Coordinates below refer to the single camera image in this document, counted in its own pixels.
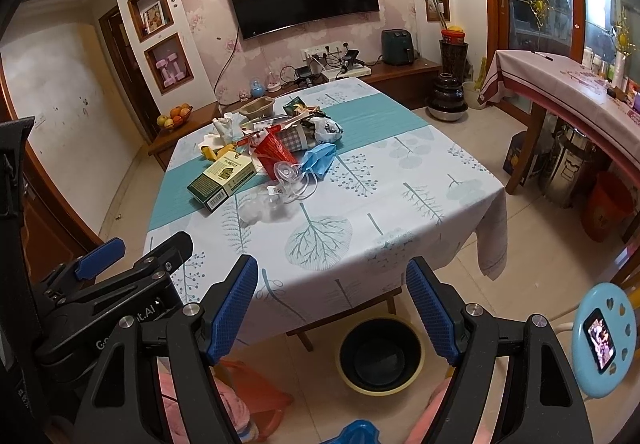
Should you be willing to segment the blue face mask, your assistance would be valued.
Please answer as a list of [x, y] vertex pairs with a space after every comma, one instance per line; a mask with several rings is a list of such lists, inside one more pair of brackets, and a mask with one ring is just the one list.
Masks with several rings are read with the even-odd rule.
[[318, 181], [322, 181], [336, 157], [337, 148], [334, 144], [324, 143], [308, 149], [299, 162], [300, 171], [304, 174], [314, 175]]

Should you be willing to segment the blue round figurine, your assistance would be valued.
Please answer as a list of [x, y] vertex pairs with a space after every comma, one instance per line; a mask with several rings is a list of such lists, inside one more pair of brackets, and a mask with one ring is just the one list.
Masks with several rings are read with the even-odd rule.
[[250, 82], [250, 95], [253, 98], [259, 98], [265, 95], [265, 86], [261, 81], [254, 78], [253, 81]]

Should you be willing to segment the red paper bag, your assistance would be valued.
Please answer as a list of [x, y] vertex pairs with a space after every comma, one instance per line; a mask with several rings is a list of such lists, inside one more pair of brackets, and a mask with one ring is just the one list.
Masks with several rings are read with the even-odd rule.
[[280, 141], [280, 130], [279, 125], [269, 126], [258, 131], [253, 137], [254, 155], [267, 172], [270, 172], [277, 162], [296, 162], [291, 151]]

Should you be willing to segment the brown pulp paper tray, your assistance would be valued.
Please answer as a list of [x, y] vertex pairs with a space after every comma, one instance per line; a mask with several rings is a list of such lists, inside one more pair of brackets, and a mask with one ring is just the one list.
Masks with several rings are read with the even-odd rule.
[[248, 121], [269, 118], [273, 116], [275, 102], [276, 100], [271, 97], [262, 96], [250, 100], [248, 104], [244, 104], [244, 106], [239, 109], [239, 112]]

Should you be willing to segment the yellow snack wrapper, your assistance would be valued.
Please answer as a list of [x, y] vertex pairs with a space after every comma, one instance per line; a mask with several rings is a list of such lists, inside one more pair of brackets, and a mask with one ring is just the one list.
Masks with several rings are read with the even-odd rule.
[[234, 148], [234, 144], [228, 144], [222, 147], [212, 147], [206, 144], [201, 144], [200, 146], [202, 156], [208, 161], [217, 161], [227, 152], [233, 151]]

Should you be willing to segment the pink dumbbells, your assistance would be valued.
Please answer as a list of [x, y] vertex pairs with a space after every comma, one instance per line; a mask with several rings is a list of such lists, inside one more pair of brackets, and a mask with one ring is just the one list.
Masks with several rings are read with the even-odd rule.
[[155, 68], [160, 71], [163, 88], [174, 86], [186, 77], [186, 72], [180, 68], [178, 55], [175, 52], [158, 60], [157, 63], [155, 63]]

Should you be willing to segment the framed photo in niche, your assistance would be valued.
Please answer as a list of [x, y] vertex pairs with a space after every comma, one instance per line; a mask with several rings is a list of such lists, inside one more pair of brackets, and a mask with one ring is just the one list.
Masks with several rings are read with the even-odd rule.
[[147, 34], [152, 34], [165, 25], [162, 3], [158, 0], [142, 11], [145, 30]]

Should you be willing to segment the fruit bowl with oranges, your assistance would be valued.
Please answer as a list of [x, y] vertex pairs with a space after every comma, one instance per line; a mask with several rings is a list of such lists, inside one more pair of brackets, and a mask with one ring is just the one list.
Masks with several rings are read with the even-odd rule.
[[168, 115], [159, 115], [156, 118], [156, 125], [165, 132], [172, 132], [180, 129], [189, 121], [193, 107], [190, 104], [180, 104], [173, 107]]

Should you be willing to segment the light blue plastic stool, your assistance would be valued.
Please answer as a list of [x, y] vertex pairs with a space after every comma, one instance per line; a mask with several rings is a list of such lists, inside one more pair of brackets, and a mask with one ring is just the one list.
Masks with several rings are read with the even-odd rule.
[[580, 302], [572, 328], [572, 366], [588, 398], [605, 398], [625, 379], [637, 346], [634, 308], [612, 282], [598, 283]]

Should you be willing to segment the green pistachio chocolate box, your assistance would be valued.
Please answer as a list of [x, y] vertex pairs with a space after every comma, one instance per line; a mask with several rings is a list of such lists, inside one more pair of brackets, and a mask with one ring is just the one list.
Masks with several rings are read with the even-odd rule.
[[207, 211], [213, 212], [255, 173], [255, 165], [250, 156], [228, 151], [190, 182], [186, 189]]

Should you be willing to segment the wooden door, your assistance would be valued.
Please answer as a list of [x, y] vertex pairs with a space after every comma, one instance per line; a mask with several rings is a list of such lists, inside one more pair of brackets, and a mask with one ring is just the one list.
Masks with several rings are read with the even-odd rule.
[[99, 18], [99, 25], [120, 84], [142, 127], [146, 142], [151, 144], [160, 133], [160, 126], [156, 124], [160, 110], [134, 55], [119, 8], [114, 6], [107, 11]]

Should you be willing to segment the pink tablecloth side table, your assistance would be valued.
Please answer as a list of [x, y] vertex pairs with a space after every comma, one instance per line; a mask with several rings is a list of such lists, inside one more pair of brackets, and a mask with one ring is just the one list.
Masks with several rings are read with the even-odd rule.
[[523, 151], [506, 192], [515, 193], [532, 159], [548, 112], [585, 134], [620, 167], [634, 184], [639, 182], [639, 113], [608, 95], [603, 80], [581, 64], [548, 52], [503, 49], [495, 52], [480, 104], [497, 106], [507, 92], [532, 102]]

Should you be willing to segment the smartphone on stool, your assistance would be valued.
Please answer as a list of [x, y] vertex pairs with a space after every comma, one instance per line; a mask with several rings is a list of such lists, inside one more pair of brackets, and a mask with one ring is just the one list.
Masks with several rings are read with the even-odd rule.
[[582, 323], [588, 346], [598, 367], [603, 374], [610, 367], [616, 355], [613, 338], [600, 308], [595, 308]]

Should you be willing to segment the white crumpled tissue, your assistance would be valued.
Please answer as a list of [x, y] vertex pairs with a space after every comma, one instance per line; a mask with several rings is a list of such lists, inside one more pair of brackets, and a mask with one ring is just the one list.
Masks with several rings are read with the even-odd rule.
[[244, 117], [239, 113], [226, 113], [221, 118], [213, 119], [213, 130], [203, 136], [198, 148], [217, 150], [240, 141], [245, 136], [241, 127], [243, 121]]

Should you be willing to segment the black air fryer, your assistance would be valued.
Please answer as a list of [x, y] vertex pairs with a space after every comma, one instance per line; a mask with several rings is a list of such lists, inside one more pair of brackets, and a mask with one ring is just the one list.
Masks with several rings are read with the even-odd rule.
[[404, 29], [381, 32], [382, 60], [390, 66], [410, 66], [414, 63], [412, 35]]

